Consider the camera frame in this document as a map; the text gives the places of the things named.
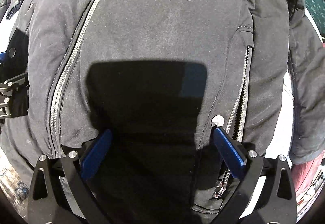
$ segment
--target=screw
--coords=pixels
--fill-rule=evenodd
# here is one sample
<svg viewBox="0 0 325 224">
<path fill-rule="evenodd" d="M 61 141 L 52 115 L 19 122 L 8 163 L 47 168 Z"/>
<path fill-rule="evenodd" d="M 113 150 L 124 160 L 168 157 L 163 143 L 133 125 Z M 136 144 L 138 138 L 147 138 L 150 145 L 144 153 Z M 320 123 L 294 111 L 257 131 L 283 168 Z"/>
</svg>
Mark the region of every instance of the screw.
<svg viewBox="0 0 325 224">
<path fill-rule="evenodd" d="M 70 158 L 74 158 L 74 157 L 77 156 L 77 154 L 78 153 L 75 150 L 72 150 L 68 155 L 69 155 Z"/>
<path fill-rule="evenodd" d="M 255 158 L 257 156 L 257 153 L 254 150 L 248 151 L 248 155 L 252 158 Z"/>
<path fill-rule="evenodd" d="M 287 158 L 285 158 L 285 156 L 283 154 L 280 154 L 279 159 L 284 162 Z"/>
<path fill-rule="evenodd" d="M 225 119 L 221 115 L 214 116 L 211 120 L 212 127 L 221 127 L 225 123 Z"/>
<path fill-rule="evenodd" d="M 40 156 L 40 158 L 38 158 L 41 162 L 42 161 L 45 161 L 45 159 L 46 159 L 46 155 L 45 154 L 42 154 L 41 156 Z"/>
</svg>

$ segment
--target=red fabric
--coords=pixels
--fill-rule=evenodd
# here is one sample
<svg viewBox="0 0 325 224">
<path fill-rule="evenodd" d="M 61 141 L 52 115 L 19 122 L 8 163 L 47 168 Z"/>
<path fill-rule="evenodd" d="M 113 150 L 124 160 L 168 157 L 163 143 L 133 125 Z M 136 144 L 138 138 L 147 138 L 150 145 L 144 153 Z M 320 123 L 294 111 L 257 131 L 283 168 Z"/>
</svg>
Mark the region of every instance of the red fabric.
<svg viewBox="0 0 325 224">
<path fill-rule="evenodd" d="M 324 157 L 325 150 L 314 160 L 303 164 L 294 164 L 291 174 L 295 185 L 296 196 L 305 192 L 311 185 L 318 167 Z"/>
</svg>

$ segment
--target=open zipper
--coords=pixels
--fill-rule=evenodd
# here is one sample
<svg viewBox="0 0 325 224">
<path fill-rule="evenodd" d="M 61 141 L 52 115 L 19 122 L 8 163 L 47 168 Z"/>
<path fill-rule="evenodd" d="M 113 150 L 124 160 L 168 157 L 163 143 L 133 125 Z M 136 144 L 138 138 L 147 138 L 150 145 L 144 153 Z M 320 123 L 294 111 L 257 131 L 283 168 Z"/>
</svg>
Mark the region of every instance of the open zipper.
<svg viewBox="0 0 325 224">
<path fill-rule="evenodd" d="M 245 59 L 244 59 L 242 83 L 240 86 L 240 90 L 234 108 L 231 112 L 227 127 L 225 129 L 225 131 L 229 133 L 230 127 L 234 122 L 233 139 L 239 142 L 241 142 L 243 139 L 243 130 L 244 130 L 244 123 L 246 118 L 246 111 L 247 111 L 248 81 L 249 81 L 249 70 L 251 65 L 251 54 L 252 54 L 252 48 L 250 46 L 247 46 Z M 231 175 L 230 170 L 227 168 L 222 181 L 218 181 L 216 184 L 216 189 L 214 191 L 213 198 L 221 198 L 222 195 L 225 193 L 230 175 Z"/>
<path fill-rule="evenodd" d="M 99 4 L 100 0 L 93 0 L 90 8 L 88 8 L 88 13 L 86 18 L 84 19 L 84 22 L 82 24 L 82 28 L 77 36 L 76 43 L 73 47 L 73 50 L 69 56 L 68 62 L 64 66 L 64 69 L 58 79 L 58 82 L 56 84 L 53 98 L 51 102 L 51 110 L 50 110 L 50 132 L 51 132 L 51 139 L 54 146 L 54 156 L 55 158 L 61 158 L 62 157 L 62 149 L 61 149 L 61 140 L 60 140 L 60 132 L 58 127 L 58 122 L 60 118 L 60 112 L 61 112 L 61 105 L 62 105 L 62 97 L 64 95 L 64 87 L 67 79 L 69 78 L 69 75 L 71 74 L 71 71 L 73 69 L 73 66 L 76 62 L 77 56 L 79 54 L 80 46 L 84 37 L 84 34 L 86 32 L 86 29 L 88 27 L 88 24 L 91 20 L 91 17 Z"/>
</svg>

